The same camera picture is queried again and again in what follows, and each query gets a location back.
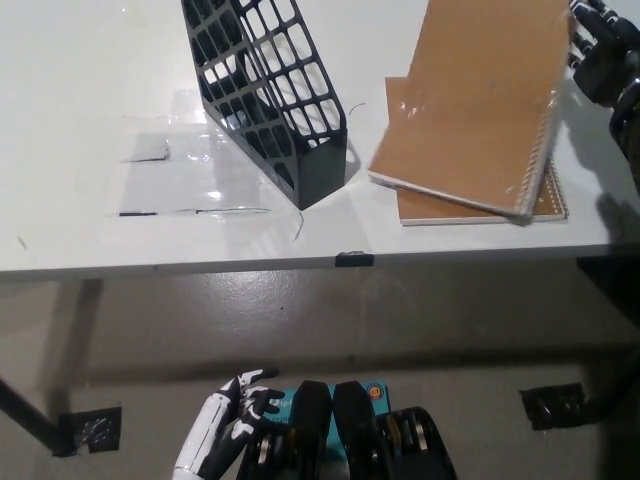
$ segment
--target robotic hand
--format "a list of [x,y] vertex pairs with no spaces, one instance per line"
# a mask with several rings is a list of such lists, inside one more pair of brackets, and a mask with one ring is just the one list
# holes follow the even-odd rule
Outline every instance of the robotic hand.
[[[219,480],[240,455],[262,424],[265,412],[278,413],[270,400],[284,393],[253,386],[273,378],[275,369],[255,370],[238,375],[211,395],[196,419],[173,470],[173,480]],[[226,427],[238,419],[230,432]]]
[[573,33],[573,79],[589,100],[613,108],[609,131],[640,191],[640,31],[602,0],[571,0],[569,7],[594,40]]

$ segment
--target brown notebook cover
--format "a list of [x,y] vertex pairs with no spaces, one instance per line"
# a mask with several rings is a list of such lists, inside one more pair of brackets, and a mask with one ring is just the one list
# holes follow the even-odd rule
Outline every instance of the brown notebook cover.
[[369,173],[530,215],[550,153],[566,0],[430,0],[403,96]]
[[[387,108],[389,122],[402,119],[402,95],[405,78],[387,78]],[[451,225],[474,223],[507,223],[508,218],[477,208],[419,193],[402,187],[397,189],[398,213],[404,226]],[[555,174],[553,161],[547,165],[538,201],[533,209],[532,221],[563,220],[567,209]]]

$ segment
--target gray floor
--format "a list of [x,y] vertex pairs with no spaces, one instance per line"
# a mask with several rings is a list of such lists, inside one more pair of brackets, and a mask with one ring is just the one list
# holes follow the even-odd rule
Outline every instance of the gray floor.
[[385,380],[393,408],[430,411],[462,480],[637,479],[635,399],[534,433],[518,390],[597,390],[639,340],[569,261],[0,285],[0,375],[50,415],[124,412],[119,452],[66,460],[0,416],[0,478],[168,479],[206,396],[275,364],[278,387]]

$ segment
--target table surface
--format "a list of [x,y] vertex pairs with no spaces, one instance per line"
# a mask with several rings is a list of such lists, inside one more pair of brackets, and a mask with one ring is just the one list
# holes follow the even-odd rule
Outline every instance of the table surface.
[[[39,3],[0,5],[0,279],[330,267],[357,251],[376,265],[598,255],[639,243],[640,200],[609,112],[570,81],[555,153],[567,222],[400,226],[394,192],[365,170],[388,121],[384,78],[406,75],[424,0],[298,1],[345,111],[359,105],[348,118],[348,185],[302,214],[203,125],[179,0]],[[639,2],[612,6],[640,22]],[[151,131],[189,141],[202,129],[219,138],[214,165],[244,172],[241,182],[211,178],[248,210],[173,213],[180,193],[165,179],[156,195],[168,213],[118,216],[132,189],[146,191],[132,187],[125,161],[136,139]]]

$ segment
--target black tape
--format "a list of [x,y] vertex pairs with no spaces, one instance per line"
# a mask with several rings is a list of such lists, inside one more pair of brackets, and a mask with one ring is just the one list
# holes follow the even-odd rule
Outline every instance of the black tape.
[[364,252],[342,252],[336,255],[336,267],[373,267],[375,255]]
[[60,415],[58,428],[73,437],[76,449],[89,447],[89,453],[112,452],[120,448],[122,407]]
[[580,383],[521,391],[534,430],[573,428],[584,423],[585,394]]

